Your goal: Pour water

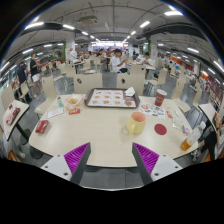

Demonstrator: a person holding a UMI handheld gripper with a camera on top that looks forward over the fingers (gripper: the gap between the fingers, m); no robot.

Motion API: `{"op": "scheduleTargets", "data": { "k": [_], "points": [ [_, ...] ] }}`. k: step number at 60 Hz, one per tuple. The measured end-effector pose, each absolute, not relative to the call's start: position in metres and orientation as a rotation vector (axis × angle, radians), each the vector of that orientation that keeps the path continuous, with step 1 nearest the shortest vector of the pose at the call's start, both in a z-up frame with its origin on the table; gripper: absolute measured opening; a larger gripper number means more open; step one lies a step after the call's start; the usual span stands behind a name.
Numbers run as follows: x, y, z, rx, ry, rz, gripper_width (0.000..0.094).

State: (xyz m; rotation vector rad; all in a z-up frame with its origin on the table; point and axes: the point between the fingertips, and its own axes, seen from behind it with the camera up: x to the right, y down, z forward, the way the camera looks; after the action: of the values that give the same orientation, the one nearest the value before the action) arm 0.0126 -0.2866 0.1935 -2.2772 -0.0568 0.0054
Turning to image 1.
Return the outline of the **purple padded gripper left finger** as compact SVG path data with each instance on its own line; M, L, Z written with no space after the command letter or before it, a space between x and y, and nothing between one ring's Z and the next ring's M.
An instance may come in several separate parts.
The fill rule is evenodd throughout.
M42 169L65 180L79 184L90 153L91 145L86 143L65 155L55 155L42 166Z

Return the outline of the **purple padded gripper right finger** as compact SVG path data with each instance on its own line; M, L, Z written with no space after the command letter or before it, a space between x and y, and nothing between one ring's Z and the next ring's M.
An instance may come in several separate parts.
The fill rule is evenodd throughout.
M132 154L136 160L144 185L182 169L182 167L167 154L159 155L137 143L132 144Z

